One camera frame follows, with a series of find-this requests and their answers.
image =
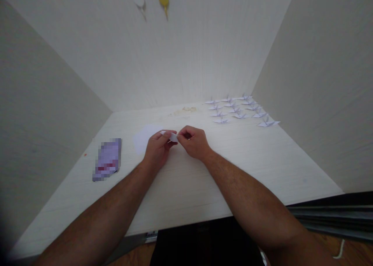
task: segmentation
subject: black cloth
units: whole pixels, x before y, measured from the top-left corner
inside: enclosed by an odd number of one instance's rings
[[[258,246],[234,217],[158,231],[150,266],[223,262],[264,266]]]

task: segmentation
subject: person's right hand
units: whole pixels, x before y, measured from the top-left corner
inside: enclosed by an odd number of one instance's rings
[[[179,131],[178,141],[191,157],[199,160],[213,152],[202,129],[187,125]]]

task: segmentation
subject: person's left hand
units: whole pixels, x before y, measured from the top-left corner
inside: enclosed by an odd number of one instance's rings
[[[143,163],[156,173],[166,163],[170,148],[178,144],[169,140],[171,132],[177,133],[175,130],[166,130],[163,135],[157,132],[148,141]]]

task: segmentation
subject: purple package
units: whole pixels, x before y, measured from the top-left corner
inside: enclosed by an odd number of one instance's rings
[[[110,140],[110,142],[101,143],[101,149],[98,150],[96,169],[92,175],[93,181],[104,181],[106,177],[110,177],[119,170],[122,139]]]

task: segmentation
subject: paper crane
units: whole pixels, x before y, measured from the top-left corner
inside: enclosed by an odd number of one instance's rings
[[[270,127],[272,125],[277,125],[277,124],[280,123],[280,122],[277,122],[277,121],[269,122],[268,114],[266,114],[266,116],[263,118],[263,121],[264,122],[259,123],[258,126],[260,126],[260,127]]]
[[[229,120],[228,119],[223,119],[223,117],[221,116],[219,120],[214,120],[214,122],[216,123],[227,123]]]
[[[256,110],[260,110],[262,107],[259,105],[259,104],[257,104],[257,106],[256,107],[253,107],[253,106],[251,106],[251,107],[247,107],[246,109],[248,109],[248,110],[251,110],[251,111],[256,111]]]
[[[255,100],[252,100],[252,101],[251,101],[251,98],[252,98],[252,97],[251,97],[251,96],[249,96],[249,97],[250,97],[250,98],[247,99],[246,102],[242,102],[241,104],[242,104],[242,105],[254,105],[254,104],[256,104]]]
[[[247,118],[249,116],[247,114],[241,114],[241,111],[238,111],[238,113],[236,113],[234,115],[234,117],[239,118],[239,119],[243,119],[243,118]]]
[[[220,100],[213,100],[213,97],[211,97],[211,101],[207,101],[207,102],[205,102],[205,104],[214,104],[215,105],[218,102],[220,102]]]
[[[240,111],[240,107],[238,106],[232,106],[233,110],[228,111],[228,113],[237,113]]]
[[[252,96],[246,96],[245,94],[242,95],[242,97],[235,98],[236,100],[249,100],[251,99]]]
[[[233,102],[235,99],[234,98],[229,98],[229,94],[227,95],[227,98],[226,99],[223,99],[222,101],[223,102],[228,102],[228,103],[231,103]]]
[[[253,117],[253,118],[261,118],[261,117],[263,117],[263,116],[265,116],[265,115],[267,114],[266,112],[261,113],[261,112],[260,112],[261,110],[262,110],[261,107],[260,107],[260,108],[257,108],[257,109],[256,109],[256,114],[253,115],[252,117]]]
[[[224,107],[232,107],[232,108],[236,108],[237,105],[236,105],[236,102],[231,101],[231,102],[229,102],[228,104],[225,104]]]
[[[214,105],[213,107],[210,107],[209,108],[209,110],[219,110],[219,109],[221,109],[222,108],[222,106],[219,106],[219,105]]]
[[[218,110],[216,110],[216,114],[212,114],[212,115],[210,115],[210,116],[219,116],[219,117],[222,117],[222,116],[225,116],[225,115],[227,115],[226,113],[223,113],[223,111],[218,111]]]

